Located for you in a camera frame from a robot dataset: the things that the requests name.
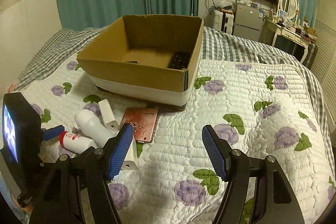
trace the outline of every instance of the round mirror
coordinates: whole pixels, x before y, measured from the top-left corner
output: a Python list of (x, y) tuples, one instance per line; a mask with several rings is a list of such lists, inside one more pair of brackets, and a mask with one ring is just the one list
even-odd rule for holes
[(280, 10), (287, 13), (287, 19), (293, 19), (298, 10), (297, 0), (280, 0)]

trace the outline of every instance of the red and white bottle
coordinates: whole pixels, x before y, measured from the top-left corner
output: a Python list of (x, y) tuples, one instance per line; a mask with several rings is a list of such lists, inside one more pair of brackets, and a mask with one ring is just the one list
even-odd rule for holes
[(90, 138), (64, 131), (59, 136), (59, 143), (67, 150), (73, 151), (77, 154), (83, 153), (90, 146), (97, 148), (96, 142)]

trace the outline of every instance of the vanity table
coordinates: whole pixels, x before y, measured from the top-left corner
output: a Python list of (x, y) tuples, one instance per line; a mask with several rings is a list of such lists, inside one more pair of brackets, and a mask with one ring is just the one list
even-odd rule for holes
[[(297, 2), (297, 0), (279, 0), (278, 12), (279, 10), (286, 12), (286, 20), (289, 20), (291, 22), (290, 26), (292, 26), (292, 21), (294, 21), (295, 24), (297, 23), (297, 15), (299, 13), (299, 3)], [(274, 47), (277, 37), (280, 35), (287, 40), (295, 43), (293, 51), (291, 53), (292, 55), (294, 55), (297, 45), (304, 47), (304, 54), (300, 61), (300, 63), (302, 64), (308, 54), (309, 42), (299, 36), (297, 33), (292, 32), (290, 29), (278, 25), (278, 12), (275, 14), (276, 17), (273, 16), (273, 13), (270, 13), (268, 19), (264, 21), (259, 41), (268, 45), (272, 45), (272, 47)]]
[(261, 36), (261, 42), (265, 43), (265, 44), (269, 44), (270, 45), (270, 41), (272, 41), (272, 47), (274, 47), (275, 42), (277, 40), (278, 35), (292, 41), (295, 43), (293, 52), (291, 53), (292, 55), (294, 55), (295, 50), (297, 48), (297, 45), (300, 45), (302, 47), (304, 47), (304, 54), (302, 59), (300, 60), (300, 63), (302, 64), (303, 61), (305, 60), (307, 54), (308, 54), (308, 46), (309, 46), (309, 42), (307, 40), (305, 40), (304, 38), (302, 38), (301, 36), (299, 36), (298, 34), (296, 34), (295, 32), (291, 32), (290, 30), (281, 27), (280, 25), (267, 20), (267, 22), (263, 25), (263, 28), (267, 28), (270, 32), (263, 32), (263, 35)]

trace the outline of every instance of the camera screen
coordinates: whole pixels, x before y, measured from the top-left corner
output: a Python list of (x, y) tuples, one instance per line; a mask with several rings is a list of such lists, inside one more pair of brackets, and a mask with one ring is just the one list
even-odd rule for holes
[(16, 162), (18, 162), (16, 153), (15, 125), (6, 106), (4, 107), (2, 122), (4, 139), (6, 140), (7, 145), (11, 150)]

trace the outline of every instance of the remote control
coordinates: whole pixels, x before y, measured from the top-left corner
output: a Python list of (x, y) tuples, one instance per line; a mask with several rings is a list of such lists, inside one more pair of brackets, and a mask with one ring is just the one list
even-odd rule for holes
[(188, 68), (190, 60), (190, 53), (188, 52), (174, 52), (172, 59), (169, 62), (169, 69), (186, 69)]

